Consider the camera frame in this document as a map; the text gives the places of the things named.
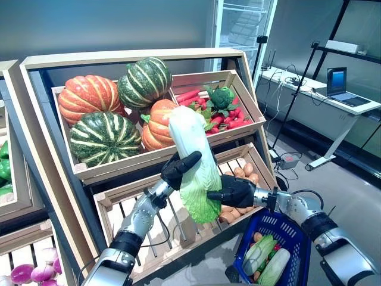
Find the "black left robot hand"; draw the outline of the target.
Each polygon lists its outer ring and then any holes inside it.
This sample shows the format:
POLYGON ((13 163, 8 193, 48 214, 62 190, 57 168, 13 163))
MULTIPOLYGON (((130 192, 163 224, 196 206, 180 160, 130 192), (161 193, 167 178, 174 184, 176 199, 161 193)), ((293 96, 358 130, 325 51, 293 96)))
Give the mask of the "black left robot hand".
POLYGON ((161 169, 161 179, 170 187, 178 191, 182 183, 183 174, 189 171, 202 157, 200 151, 194 151, 190 155, 180 158, 176 152, 161 169))

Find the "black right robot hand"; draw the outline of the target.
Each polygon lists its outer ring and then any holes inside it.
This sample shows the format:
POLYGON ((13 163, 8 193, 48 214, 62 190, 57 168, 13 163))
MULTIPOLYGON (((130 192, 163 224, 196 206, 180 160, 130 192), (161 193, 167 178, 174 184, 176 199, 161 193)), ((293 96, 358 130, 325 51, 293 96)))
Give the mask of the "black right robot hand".
POLYGON ((230 175, 220 176, 222 188, 208 191, 207 198, 221 202, 222 205, 238 208, 254 206, 256 185, 251 181, 230 175))

